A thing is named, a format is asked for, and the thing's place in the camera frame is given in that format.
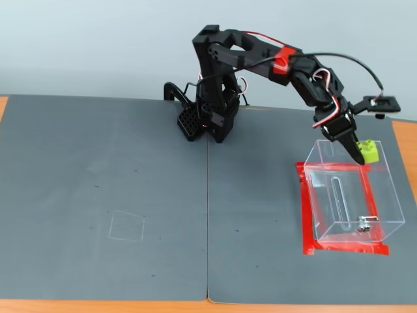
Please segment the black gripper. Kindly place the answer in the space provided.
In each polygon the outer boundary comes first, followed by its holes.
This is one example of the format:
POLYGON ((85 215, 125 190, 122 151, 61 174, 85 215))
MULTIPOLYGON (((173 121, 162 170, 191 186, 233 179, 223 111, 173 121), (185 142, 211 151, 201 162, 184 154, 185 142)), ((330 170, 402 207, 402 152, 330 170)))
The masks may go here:
POLYGON ((330 119, 330 115, 337 108, 328 97, 325 101, 314 100, 315 107, 313 117, 313 128, 321 129, 323 135, 330 140, 338 141, 345 148, 350 157, 359 165, 364 165, 365 160, 357 144, 358 139, 355 134, 356 122, 349 107, 349 102, 345 97, 337 97, 338 113, 330 119))

